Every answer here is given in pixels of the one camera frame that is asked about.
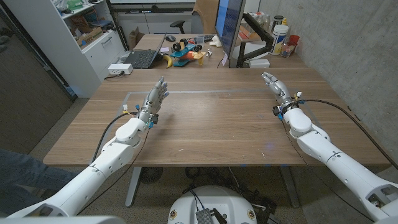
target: laptop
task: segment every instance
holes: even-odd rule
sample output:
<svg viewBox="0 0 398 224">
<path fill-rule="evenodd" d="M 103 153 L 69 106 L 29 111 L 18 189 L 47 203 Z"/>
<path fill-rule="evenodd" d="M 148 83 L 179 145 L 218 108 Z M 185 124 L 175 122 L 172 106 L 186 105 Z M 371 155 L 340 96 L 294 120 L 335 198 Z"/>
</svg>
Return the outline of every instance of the laptop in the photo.
<svg viewBox="0 0 398 224">
<path fill-rule="evenodd" d="M 156 50 L 133 50 L 124 63 L 130 63 L 134 69 L 149 68 L 155 60 L 156 55 L 159 53 L 165 37 L 166 34 L 163 36 Z"/>
</svg>

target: shelf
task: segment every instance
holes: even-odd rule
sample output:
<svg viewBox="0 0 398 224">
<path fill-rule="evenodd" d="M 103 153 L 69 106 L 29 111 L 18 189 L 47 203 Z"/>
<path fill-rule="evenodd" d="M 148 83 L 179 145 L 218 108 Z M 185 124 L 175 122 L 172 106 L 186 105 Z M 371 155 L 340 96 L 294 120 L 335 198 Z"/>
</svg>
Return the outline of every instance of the shelf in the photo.
<svg viewBox="0 0 398 224">
<path fill-rule="evenodd" d="M 86 9 L 89 9 L 89 8 L 91 8 L 91 7 L 94 7 L 95 5 L 97 5 L 97 4 L 99 4 L 99 3 L 96 3 L 96 4 L 92 4 L 92 3 L 84 4 L 82 8 L 73 10 L 73 13 L 69 13 L 69 14 L 64 14 L 64 13 L 63 13 L 61 17 L 62 17 L 62 19 L 69 18 L 69 17 L 71 17 L 71 16 L 74 16 L 74 15 L 77 15 L 77 14 L 83 12 L 83 11 L 86 10 Z"/>
<path fill-rule="evenodd" d="M 91 49 L 94 45 L 96 45 L 98 42 L 103 41 L 103 39 L 107 38 L 108 35 L 112 34 L 113 32 L 114 32 L 113 30 L 109 30 L 109 32 L 104 33 L 100 38 L 98 38 L 98 39 L 94 40 L 94 42 L 88 44 L 87 47 L 85 47 L 84 49 L 80 49 L 81 52 L 82 52 L 83 54 L 85 54 L 85 53 L 86 53 L 87 51 L 89 51 L 89 49 Z"/>
</svg>

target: banana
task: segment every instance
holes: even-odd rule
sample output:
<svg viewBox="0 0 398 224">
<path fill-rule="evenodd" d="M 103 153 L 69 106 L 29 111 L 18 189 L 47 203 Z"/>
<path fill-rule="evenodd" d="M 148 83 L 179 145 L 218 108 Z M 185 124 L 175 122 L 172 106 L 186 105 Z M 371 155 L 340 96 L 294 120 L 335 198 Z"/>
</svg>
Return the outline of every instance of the banana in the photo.
<svg viewBox="0 0 398 224">
<path fill-rule="evenodd" d="M 173 65 L 172 58 L 168 55 L 163 55 L 163 59 L 167 61 L 167 67 L 170 68 Z"/>
</svg>

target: table leg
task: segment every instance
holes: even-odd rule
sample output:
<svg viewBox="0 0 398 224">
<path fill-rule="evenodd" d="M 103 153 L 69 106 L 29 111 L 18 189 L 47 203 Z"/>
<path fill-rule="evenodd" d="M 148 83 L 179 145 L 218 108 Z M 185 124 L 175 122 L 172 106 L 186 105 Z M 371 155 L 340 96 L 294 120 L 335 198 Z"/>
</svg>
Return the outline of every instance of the table leg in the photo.
<svg viewBox="0 0 398 224">
<path fill-rule="evenodd" d="M 294 187 L 294 181 L 292 177 L 292 173 L 290 172 L 290 167 L 279 167 L 280 173 L 282 174 L 282 178 L 285 182 L 287 194 L 290 198 L 290 204 L 294 208 L 300 207 L 299 196 L 297 195 L 296 188 Z"/>
<path fill-rule="evenodd" d="M 126 202 L 124 203 L 126 207 L 131 207 L 134 203 L 134 197 L 138 189 L 139 177 L 141 176 L 142 167 L 135 167 L 132 170 L 132 176 L 130 180 L 129 190 L 127 191 Z"/>
</svg>

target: jeans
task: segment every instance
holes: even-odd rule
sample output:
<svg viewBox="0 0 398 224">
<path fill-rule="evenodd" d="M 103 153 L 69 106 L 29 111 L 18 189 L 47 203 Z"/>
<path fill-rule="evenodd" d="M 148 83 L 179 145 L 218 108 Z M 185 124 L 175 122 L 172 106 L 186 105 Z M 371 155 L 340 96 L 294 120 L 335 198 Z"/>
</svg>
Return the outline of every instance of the jeans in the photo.
<svg viewBox="0 0 398 224">
<path fill-rule="evenodd" d="M 0 149 L 0 211 L 11 215 L 42 201 L 18 185 L 60 190 L 76 175 L 46 166 L 32 156 Z"/>
</svg>

